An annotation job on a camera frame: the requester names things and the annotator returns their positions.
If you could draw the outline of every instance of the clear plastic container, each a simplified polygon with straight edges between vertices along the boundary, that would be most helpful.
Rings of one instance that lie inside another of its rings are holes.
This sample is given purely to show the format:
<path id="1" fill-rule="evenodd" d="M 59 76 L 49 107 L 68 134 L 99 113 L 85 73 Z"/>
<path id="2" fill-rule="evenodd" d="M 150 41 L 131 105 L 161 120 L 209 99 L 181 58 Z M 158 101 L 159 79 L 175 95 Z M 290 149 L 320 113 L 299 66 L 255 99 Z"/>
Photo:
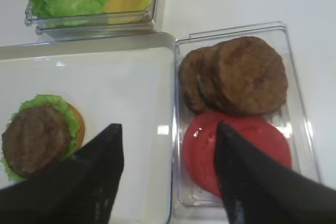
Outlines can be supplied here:
<path id="1" fill-rule="evenodd" d="M 150 6 L 136 12 L 38 18 L 33 14 L 32 6 L 28 3 L 25 24 L 36 25 L 36 33 L 39 35 L 47 33 L 60 40 L 64 40 L 63 37 L 82 39 L 142 34 L 142 31 L 155 31 L 155 6 L 156 0 L 152 0 Z"/>
<path id="2" fill-rule="evenodd" d="M 193 49 L 212 46 L 221 41 L 242 36 L 256 36 L 265 40 L 282 56 L 289 82 L 287 103 L 279 111 L 264 118 L 281 131 L 286 137 L 292 156 L 293 170 L 315 181 L 320 180 L 317 162 L 312 148 L 298 80 L 295 72 L 288 34 L 283 23 L 267 23 L 245 27 L 192 34 L 176 42 L 176 73 L 185 55 Z M 185 106 L 176 82 L 176 122 L 177 141 L 174 149 L 174 204 L 176 218 L 223 220 L 226 218 L 222 202 L 212 194 L 199 188 L 190 178 L 181 157 L 184 134 L 194 118 L 194 114 Z"/>

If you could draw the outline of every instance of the red tomato slice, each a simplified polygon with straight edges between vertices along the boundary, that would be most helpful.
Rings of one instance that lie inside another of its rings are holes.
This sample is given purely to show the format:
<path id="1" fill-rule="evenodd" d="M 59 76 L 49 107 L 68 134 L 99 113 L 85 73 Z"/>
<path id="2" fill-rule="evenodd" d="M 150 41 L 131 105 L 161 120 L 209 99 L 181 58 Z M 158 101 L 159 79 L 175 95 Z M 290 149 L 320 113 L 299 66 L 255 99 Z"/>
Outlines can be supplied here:
<path id="1" fill-rule="evenodd" d="M 262 152 L 283 166 L 292 168 L 288 142 L 274 126 L 259 118 L 242 118 L 231 126 Z"/>
<path id="2" fill-rule="evenodd" d="M 198 135 L 206 127 L 208 124 L 212 122 L 219 122 L 220 120 L 227 121 L 232 120 L 233 118 L 218 112 L 205 112 L 203 114 L 198 115 L 189 125 L 184 140 L 182 141 L 182 157 L 184 161 L 184 165 L 189 172 L 190 178 L 198 184 L 197 179 L 193 175 L 192 171 L 192 156 L 194 143 L 196 142 Z"/>
<path id="3" fill-rule="evenodd" d="M 209 191 L 218 198 L 221 194 L 218 189 L 218 180 L 214 168 L 214 154 L 216 145 L 216 130 L 219 121 L 232 123 L 236 118 L 230 116 L 213 121 L 203 129 L 194 144 L 192 156 L 192 173 L 200 188 Z"/>

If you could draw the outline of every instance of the burger patty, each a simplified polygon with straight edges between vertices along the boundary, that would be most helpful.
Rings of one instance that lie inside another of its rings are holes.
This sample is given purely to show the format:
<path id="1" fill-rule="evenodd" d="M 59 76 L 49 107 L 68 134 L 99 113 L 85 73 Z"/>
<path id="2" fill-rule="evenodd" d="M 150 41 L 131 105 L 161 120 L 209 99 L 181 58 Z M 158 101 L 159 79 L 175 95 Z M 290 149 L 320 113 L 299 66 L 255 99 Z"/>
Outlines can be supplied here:
<path id="1" fill-rule="evenodd" d="M 197 82 L 197 76 L 202 69 L 207 49 L 208 47 L 202 47 L 189 52 L 182 60 L 178 70 L 184 102 L 196 114 L 209 110 Z"/>
<path id="2" fill-rule="evenodd" d="M 270 113 L 286 102 L 288 81 L 282 58 L 260 38 L 227 41 L 212 66 L 221 94 L 246 115 Z"/>
<path id="3" fill-rule="evenodd" d="M 212 69 L 211 63 L 212 58 L 216 54 L 216 52 L 223 45 L 222 43 L 216 44 L 210 47 L 204 55 L 204 62 L 201 71 L 198 75 L 198 86 L 203 97 L 210 103 L 216 106 L 219 110 L 223 110 L 222 104 L 218 99 L 218 92 L 215 89 L 215 85 L 212 80 Z"/>
<path id="4" fill-rule="evenodd" d="M 2 135 L 2 151 L 9 167 L 25 178 L 56 164 L 69 144 L 62 114 L 48 105 L 22 110 Z"/>

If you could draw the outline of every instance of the white tray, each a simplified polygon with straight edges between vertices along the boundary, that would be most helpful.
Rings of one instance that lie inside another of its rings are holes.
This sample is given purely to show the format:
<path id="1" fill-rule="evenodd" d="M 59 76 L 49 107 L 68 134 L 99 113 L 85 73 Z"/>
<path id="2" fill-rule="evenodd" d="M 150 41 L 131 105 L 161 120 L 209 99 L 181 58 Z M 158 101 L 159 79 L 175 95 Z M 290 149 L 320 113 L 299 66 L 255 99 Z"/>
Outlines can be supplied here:
<path id="1" fill-rule="evenodd" d="M 173 43 L 171 36 L 160 34 L 1 48 L 0 131 L 20 104 L 36 94 L 61 95 L 81 112 L 84 143 L 110 123 L 121 123 L 125 166 L 110 223 L 166 223 L 172 184 Z M 0 187 L 9 185 L 0 165 Z"/>

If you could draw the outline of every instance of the food tray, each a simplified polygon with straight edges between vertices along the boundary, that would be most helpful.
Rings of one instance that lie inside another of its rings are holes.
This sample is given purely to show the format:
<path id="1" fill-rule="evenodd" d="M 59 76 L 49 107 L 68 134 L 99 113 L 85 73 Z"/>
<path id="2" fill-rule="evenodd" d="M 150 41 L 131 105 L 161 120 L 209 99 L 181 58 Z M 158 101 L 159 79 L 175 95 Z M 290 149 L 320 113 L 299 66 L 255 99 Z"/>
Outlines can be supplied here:
<path id="1" fill-rule="evenodd" d="M 210 31 L 189 35 L 187 38 L 176 42 L 176 69 L 185 55 L 191 50 L 212 46 L 221 41 L 226 41 L 242 36 L 256 36 L 274 47 L 283 58 L 289 82 L 287 103 L 275 113 L 265 116 L 265 119 L 281 131 L 288 140 L 293 170 L 315 181 L 320 180 L 317 164 L 312 148 L 312 139 L 309 132 L 298 80 L 295 73 L 293 57 L 291 54 L 288 34 L 283 23 L 267 23 L 236 27 L 224 30 Z M 223 203 L 212 194 L 200 189 L 189 177 L 181 157 L 181 144 L 184 134 L 194 118 L 194 114 L 185 106 L 179 93 L 176 81 L 176 121 L 177 140 L 174 149 L 174 205 L 173 213 L 179 219 L 213 219 L 223 220 L 226 214 Z"/>
<path id="2" fill-rule="evenodd" d="M 152 0 L 144 10 L 132 12 L 101 13 L 90 15 L 38 18 L 32 13 L 28 3 L 25 10 L 26 26 L 36 25 L 36 34 L 47 34 L 55 41 L 141 35 L 156 30 L 157 0 Z M 71 22 L 85 23 L 77 26 L 64 26 Z"/>
<path id="3" fill-rule="evenodd" d="M 0 48 L 0 131 L 36 94 L 83 116 L 84 144 L 122 123 L 125 166 L 110 223 L 170 218 L 174 43 L 168 34 Z M 11 185 L 0 165 L 0 188 Z"/>

